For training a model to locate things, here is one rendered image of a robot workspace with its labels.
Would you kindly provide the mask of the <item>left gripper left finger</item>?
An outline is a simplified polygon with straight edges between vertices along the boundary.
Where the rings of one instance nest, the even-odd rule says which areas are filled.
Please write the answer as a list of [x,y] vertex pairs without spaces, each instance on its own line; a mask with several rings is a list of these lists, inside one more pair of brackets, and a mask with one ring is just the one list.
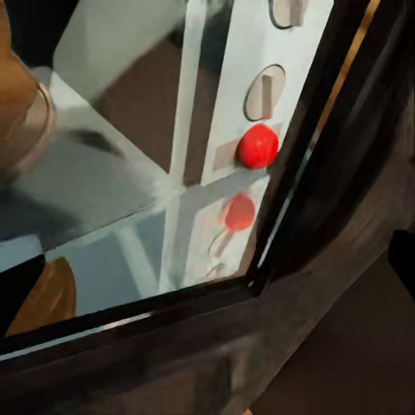
[[45,263],[36,231],[0,239],[0,333]]

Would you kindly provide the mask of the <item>microwave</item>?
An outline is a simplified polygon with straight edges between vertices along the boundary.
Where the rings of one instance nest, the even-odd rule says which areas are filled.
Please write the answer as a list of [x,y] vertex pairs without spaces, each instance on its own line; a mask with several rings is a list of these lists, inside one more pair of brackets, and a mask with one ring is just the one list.
[[0,0],[0,400],[276,308],[414,157],[415,0]]

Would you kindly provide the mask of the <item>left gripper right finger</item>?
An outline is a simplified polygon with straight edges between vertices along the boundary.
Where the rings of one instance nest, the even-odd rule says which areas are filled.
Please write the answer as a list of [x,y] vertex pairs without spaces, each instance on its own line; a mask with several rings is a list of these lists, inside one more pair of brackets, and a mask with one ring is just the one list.
[[415,299],[415,233],[395,230],[387,251],[387,261]]

